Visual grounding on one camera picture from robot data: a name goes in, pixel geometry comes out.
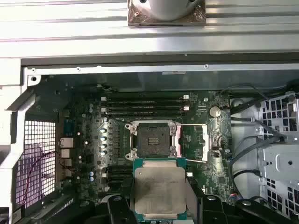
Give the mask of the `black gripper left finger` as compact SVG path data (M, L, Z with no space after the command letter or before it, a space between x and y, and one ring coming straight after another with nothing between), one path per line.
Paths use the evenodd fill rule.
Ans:
M94 209L94 214L87 219L88 224L137 224L134 212L129 208L122 195L103 198Z

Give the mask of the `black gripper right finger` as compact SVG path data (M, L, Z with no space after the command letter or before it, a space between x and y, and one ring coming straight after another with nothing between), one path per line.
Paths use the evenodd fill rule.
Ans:
M206 195L194 178L186 179L187 211L195 224L297 224L255 200L229 205L216 195Z

